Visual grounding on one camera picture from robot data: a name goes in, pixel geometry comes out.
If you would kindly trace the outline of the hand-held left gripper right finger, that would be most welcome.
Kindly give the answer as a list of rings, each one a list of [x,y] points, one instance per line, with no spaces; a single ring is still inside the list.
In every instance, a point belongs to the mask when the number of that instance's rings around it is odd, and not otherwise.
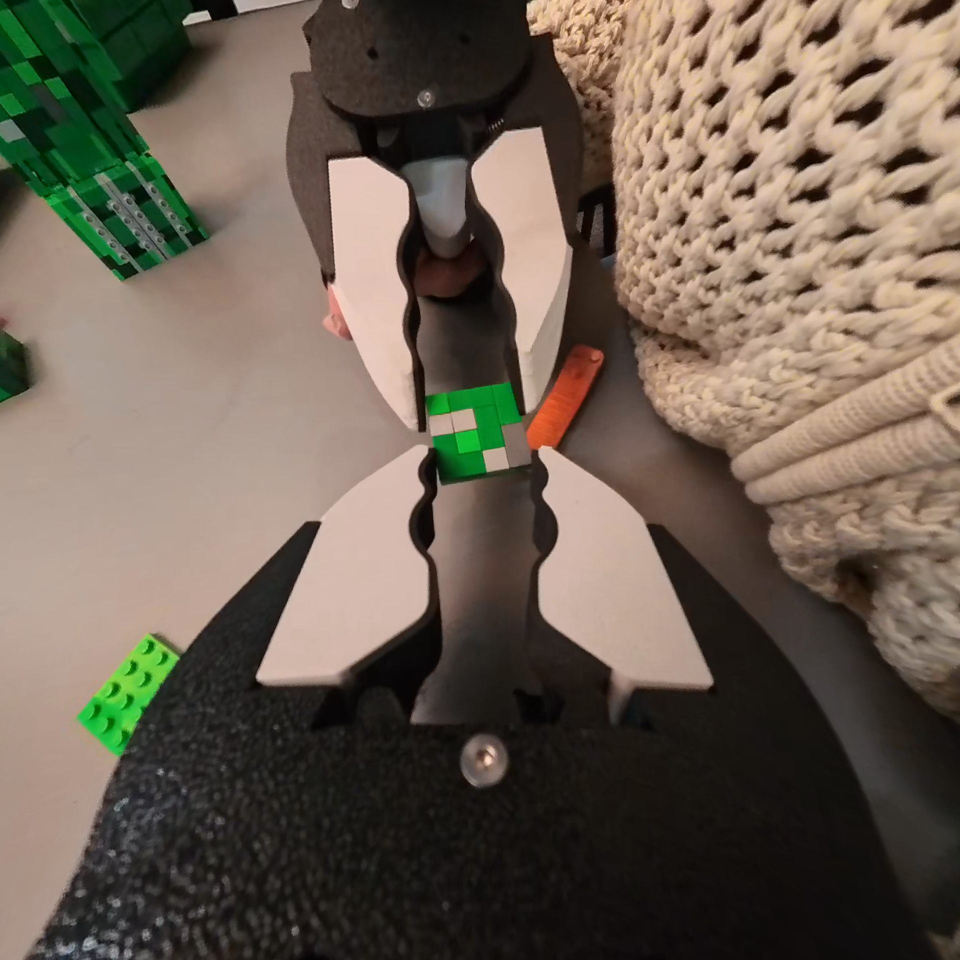
[[[643,691],[707,692],[714,676],[643,516],[551,447],[534,452],[527,720],[633,723]]]

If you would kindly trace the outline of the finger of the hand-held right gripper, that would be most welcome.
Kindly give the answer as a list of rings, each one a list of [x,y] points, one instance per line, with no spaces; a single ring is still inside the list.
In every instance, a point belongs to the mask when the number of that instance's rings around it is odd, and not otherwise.
[[[414,296],[402,266],[415,205],[406,180],[363,156],[328,162],[331,290],[366,372],[406,428],[423,430],[410,342]]]
[[[573,257],[543,126],[505,128],[469,163],[466,211],[493,269],[510,384],[530,413],[556,366]]]

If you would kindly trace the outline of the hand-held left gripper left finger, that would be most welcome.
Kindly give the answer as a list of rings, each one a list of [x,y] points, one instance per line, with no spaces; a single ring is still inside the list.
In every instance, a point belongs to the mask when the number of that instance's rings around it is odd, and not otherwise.
[[[339,687],[428,613],[430,562],[412,523],[431,500],[431,453],[411,447],[321,517],[256,672],[261,686]]]

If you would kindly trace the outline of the green and grey tiled lego plate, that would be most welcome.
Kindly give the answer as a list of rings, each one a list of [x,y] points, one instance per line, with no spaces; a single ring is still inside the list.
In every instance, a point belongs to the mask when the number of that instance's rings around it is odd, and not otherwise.
[[[522,414],[508,382],[429,393],[424,401],[439,484],[530,467]]]

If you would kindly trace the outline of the bright green square lego plate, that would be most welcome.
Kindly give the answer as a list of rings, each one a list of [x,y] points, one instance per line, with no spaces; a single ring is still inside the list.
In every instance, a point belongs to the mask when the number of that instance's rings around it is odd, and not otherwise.
[[[164,638],[145,635],[77,714],[78,725],[119,758],[179,659]]]

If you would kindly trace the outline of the large green lego creeper build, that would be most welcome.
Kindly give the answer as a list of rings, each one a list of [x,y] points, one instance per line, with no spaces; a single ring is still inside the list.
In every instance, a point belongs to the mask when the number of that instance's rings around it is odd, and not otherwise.
[[[193,12],[1,3],[2,158],[122,281],[209,237],[130,117],[191,51]]]

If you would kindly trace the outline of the small green lego cube build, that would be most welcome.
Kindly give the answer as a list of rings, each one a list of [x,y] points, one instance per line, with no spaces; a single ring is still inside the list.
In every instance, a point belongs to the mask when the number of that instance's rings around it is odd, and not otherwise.
[[[27,392],[32,386],[29,351],[5,328],[1,328],[1,402]]]

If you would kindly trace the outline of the person's right hand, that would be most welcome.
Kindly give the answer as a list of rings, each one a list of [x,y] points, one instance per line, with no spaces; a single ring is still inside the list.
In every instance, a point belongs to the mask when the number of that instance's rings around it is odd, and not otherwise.
[[[424,246],[414,265],[414,292],[419,298],[435,301],[466,301],[487,289],[489,272],[486,255],[475,238],[453,258],[440,258]]]

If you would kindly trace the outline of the orange brick separator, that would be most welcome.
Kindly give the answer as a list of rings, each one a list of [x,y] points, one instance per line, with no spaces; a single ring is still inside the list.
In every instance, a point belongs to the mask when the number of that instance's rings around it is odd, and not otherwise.
[[[526,429],[530,450],[558,449],[586,402],[603,368],[604,352],[593,346],[574,346]]]

